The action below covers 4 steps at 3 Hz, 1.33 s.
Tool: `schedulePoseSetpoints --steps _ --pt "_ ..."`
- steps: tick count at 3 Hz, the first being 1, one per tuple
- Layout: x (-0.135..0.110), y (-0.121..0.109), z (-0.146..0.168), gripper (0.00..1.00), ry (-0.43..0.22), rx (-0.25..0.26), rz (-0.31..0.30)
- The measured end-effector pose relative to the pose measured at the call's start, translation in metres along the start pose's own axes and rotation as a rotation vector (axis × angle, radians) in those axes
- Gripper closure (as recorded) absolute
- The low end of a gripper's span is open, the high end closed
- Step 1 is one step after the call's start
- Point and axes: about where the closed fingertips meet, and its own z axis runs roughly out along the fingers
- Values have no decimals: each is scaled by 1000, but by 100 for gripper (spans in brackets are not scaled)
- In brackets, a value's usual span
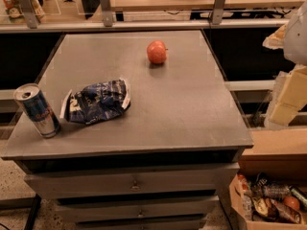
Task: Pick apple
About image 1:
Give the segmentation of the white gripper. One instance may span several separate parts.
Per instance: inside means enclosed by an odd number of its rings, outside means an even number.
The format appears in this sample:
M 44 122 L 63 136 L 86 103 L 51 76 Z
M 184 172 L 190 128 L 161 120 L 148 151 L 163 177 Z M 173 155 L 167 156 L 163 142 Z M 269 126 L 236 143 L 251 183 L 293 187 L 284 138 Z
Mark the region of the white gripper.
M 284 24 L 265 38 L 263 46 L 283 49 L 284 57 L 296 64 L 291 72 L 278 74 L 266 112 L 265 128 L 281 129 L 287 127 L 307 104 L 307 1 L 288 25 Z

